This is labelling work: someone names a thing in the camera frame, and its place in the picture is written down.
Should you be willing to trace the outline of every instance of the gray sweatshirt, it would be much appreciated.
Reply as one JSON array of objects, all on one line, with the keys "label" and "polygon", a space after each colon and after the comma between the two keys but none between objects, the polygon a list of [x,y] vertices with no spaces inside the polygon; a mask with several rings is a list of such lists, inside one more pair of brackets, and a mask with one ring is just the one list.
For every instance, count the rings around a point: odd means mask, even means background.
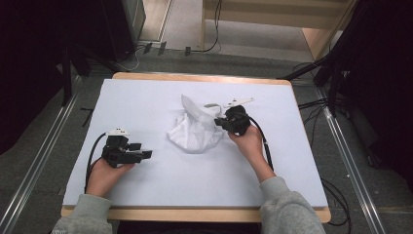
[{"label": "gray sweatshirt", "polygon": [[[260,184],[265,203],[260,209],[263,233],[325,233],[310,204],[298,192],[288,189],[283,178],[276,176]],[[107,233],[112,226],[107,212],[112,202],[82,194],[68,217],[62,217],[53,234]]]}]

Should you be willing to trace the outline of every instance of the person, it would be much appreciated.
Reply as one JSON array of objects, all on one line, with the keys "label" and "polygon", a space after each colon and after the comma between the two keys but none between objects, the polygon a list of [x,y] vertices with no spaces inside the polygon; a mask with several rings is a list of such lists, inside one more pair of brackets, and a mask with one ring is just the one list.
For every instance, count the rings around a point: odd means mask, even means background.
[{"label": "person", "polygon": [[[325,233],[310,204],[298,192],[290,191],[284,179],[276,176],[268,166],[258,129],[251,125],[242,136],[228,135],[260,182],[265,199],[260,208],[262,233]],[[73,213],[62,217],[52,233],[112,233],[112,226],[107,222],[111,201],[104,196],[133,166],[129,164],[113,169],[102,159],[96,161],[86,194],[80,195]]]}]

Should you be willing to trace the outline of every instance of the dark floor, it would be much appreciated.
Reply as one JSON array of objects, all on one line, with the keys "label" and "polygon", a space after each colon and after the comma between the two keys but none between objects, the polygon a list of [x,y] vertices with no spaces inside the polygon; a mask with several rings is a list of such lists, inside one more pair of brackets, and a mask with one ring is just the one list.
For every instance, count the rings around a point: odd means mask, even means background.
[{"label": "dark floor", "polygon": [[[266,58],[242,58],[221,55],[183,56],[179,52],[166,52],[158,57],[156,51],[138,55],[140,64],[134,72],[176,72],[194,74],[220,74],[251,77],[276,78],[288,74],[297,64],[293,61]],[[124,66],[134,67],[134,61],[125,61]],[[19,216],[13,233],[47,233],[59,219],[64,188],[83,144],[88,126],[82,127],[89,112],[81,107],[94,108],[100,86],[111,73],[92,63],[93,72],[83,79],[82,90],[62,129],[50,158],[32,191],[25,208]],[[308,84],[310,74],[293,83],[297,102],[318,99],[316,88]],[[18,189],[42,141],[55,120],[62,100],[62,93],[54,97],[43,112],[27,128],[19,142],[0,156],[0,214],[5,212],[10,199]],[[306,119],[312,108],[302,111]],[[391,170],[376,170],[368,165],[366,153],[357,133],[346,117],[338,114],[347,143],[357,162],[358,169],[379,211],[379,216],[388,233],[413,233],[413,195],[405,181]],[[306,125],[311,140],[314,120]],[[317,120],[314,133],[313,153],[319,174],[327,179],[345,196],[352,218],[352,233],[369,233],[369,226],[358,201],[338,148],[323,115]],[[344,220],[344,212],[337,201],[326,192],[335,223]],[[348,226],[325,224],[327,233],[347,233]]]}]

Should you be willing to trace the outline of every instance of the white cloth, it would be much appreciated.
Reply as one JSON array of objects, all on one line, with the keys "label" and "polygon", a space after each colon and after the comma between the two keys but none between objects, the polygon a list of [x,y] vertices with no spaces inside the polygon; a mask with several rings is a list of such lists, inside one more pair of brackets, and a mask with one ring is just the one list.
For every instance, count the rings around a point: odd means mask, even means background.
[{"label": "white cloth", "polygon": [[213,121],[221,114],[221,107],[198,106],[185,95],[181,100],[187,113],[177,118],[176,126],[168,131],[169,139],[189,153],[202,153],[215,147],[223,136]]}]

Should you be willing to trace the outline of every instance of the cable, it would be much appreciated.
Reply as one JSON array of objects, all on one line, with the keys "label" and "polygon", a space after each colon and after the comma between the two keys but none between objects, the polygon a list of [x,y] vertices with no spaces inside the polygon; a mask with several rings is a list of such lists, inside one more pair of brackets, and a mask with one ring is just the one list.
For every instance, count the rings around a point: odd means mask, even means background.
[{"label": "cable", "polygon": [[[327,181],[326,179],[322,178],[321,179],[322,186],[336,199],[336,201],[340,204],[340,206],[343,208],[344,213],[346,214],[346,220],[342,221],[341,223],[333,223],[333,222],[328,222],[328,224],[333,225],[333,226],[342,226],[346,223],[349,223],[349,228],[348,228],[348,233],[352,232],[352,219],[350,216],[350,209],[349,209],[349,204],[347,203],[346,198],[344,197],[343,193],[340,192],[340,190],[334,186],[331,182]],[[341,198],[344,200],[341,201],[341,199],[329,188],[326,184],[332,186],[341,196]]]},{"label": "cable", "polygon": [[247,118],[250,119],[250,120],[254,123],[254,125],[257,127],[258,131],[260,132],[260,134],[261,134],[261,136],[262,136],[262,142],[263,142],[263,144],[264,144],[265,154],[267,155],[267,163],[268,163],[268,166],[270,166],[271,170],[274,170],[273,160],[271,159],[270,147],[268,146],[268,141],[267,141],[267,139],[265,138],[264,132],[262,132],[261,127],[259,127],[258,123],[257,123],[254,119],[252,119],[252,117],[250,117],[249,115],[244,114],[244,113],[241,113],[241,112],[233,112],[233,113],[234,113],[234,114],[238,114],[238,115],[242,115],[242,116],[244,116],[244,117],[247,117]]},{"label": "cable", "polygon": [[321,112],[322,112],[324,109],[325,109],[325,106],[323,106],[322,108],[319,109],[319,113],[317,113],[316,119],[314,120],[313,130],[312,130],[312,136],[311,136],[311,142],[310,142],[310,148],[313,148],[314,134],[315,134],[315,132],[316,132],[317,120],[318,120],[318,118],[319,118],[319,115],[321,114]]},{"label": "cable", "polygon": [[[207,49],[207,50],[197,50],[197,51],[190,51],[191,53],[206,53],[209,52],[210,50],[212,50],[216,44],[218,44],[219,46],[219,50],[217,51],[220,52],[221,51],[221,44],[219,43],[219,32],[218,32],[218,26],[219,26],[219,18],[221,16],[221,8],[222,8],[222,0],[219,0],[218,3],[216,4],[216,8],[215,8],[215,18],[214,18],[214,22],[215,22],[215,42],[213,43],[213,45]],[[186,52],[185,50],[177,50],[177,49],[165,49],[166,51],[177,51],[177,52]]]},{"label": "cable", "polygon": [[216,45],[216,43],[218,42],[218,38],[219,38],[219,33],[218,33],[218,25],[219,25],[219,18],[220,18],[220,16],[221,16],[221,8],[222,8],[222,0],[219,0],[218,1],[218,4],[216,4],[216,8],[215,8],[215,18],[214,18],[214,20],[215,20],[215,32],[216,32],[216,34],[215,34],[215,42],[213,43],[213,45],[209,48],[209,49],[207,49],[207,50],[204,50],[204,51],[191,51],[191,53],[192,52],[198,52],[198,53],[205,53],[205,52],[208,52],[208,51],[210,51],[210,50],[212,50],[214,47],[215,47],[215,45]]},{"label": "cable", "polygon": [[89,177],[91,176],[92,168],[94,166],[94,164],[91,165],[92,157],[94,156],[94,149],[96,148],[97,144],[104,136],[106,136],[106,134],[102,134],[97,138],[97,140],[94,142],[94,147],[92,147],[91,154],[89,155],[88,165],[86,167],[85,193],[86,193],[86,189],[88,188]]},{"label": "cable", "polygon": [[[339,99],[338,101],[339,104],[344,105],[343,101],[341,99]],[[315,135],[315,129],[316,129],[316,124],[317,124],[317,120],[319,118],[319,115],[322,113],[322,111],[327,107],[328,105],[328,99],[327,98],[322,98],[322,99],[318,99],[318,100],[314,100],[314,101],[310,101],[307,103],[303,103],[303,104],[299,104],[299,108],[300,109],[304,109],[304,108],[308,108],[314,105],[319,105],[317,108],[315,108],[314,110],[312,110],[309,114],[309,116],[307,117],[306,120],[304,120],[304,125],[306,125],[311,119],[315,118],[314,121],[314,125],[313,125],[313,130],[312,130],[312,139],[311,139],[311,147],[313,147],[313,142],[314,142],[314,135]],[[334,184],[332,184],[331,182],[327,181],[326,179],[322,178],[321,179],[321,183],[322,186],[335,198],[335,200],[340,204],[340,206],[343,208],[345,214],[346,214],[346,219],[340,223],[333,223],[333,222],[328,222],[328,224],[333,225],[333,226],[342,226],[346,223],[349,224],[348,227],[348,233],[352,232],[352,220],[350,217],[350,209],[349,209],[349,205],[347,203],[346,198],[344,197],[344,195],[341,193],[341,191],[334,186]],[[339,198],[334,191],[329,188],[327,185],[332,186],[341,196],[341,198]]]},{"label": "cable", "polygon": [[117,64],[118,66],[124,68],[124,69],[127,70],[127,71],[133,71],[133,70],[135,70],[135,69],[139,66],[139,59],[137,58],[137,53],[138,53],[139,51],[141,51],[142,49],[145,49],[145,46],[138,46],[138,47],[136,48],[136,51],[134,52],[134,57],[136,58],[136,66],[134,66],[133,68],[126,68],[126,67],[122,66],[122,65],[121,65],[120,63],[118,63],[118,62],[116,62],[116,64]]}]

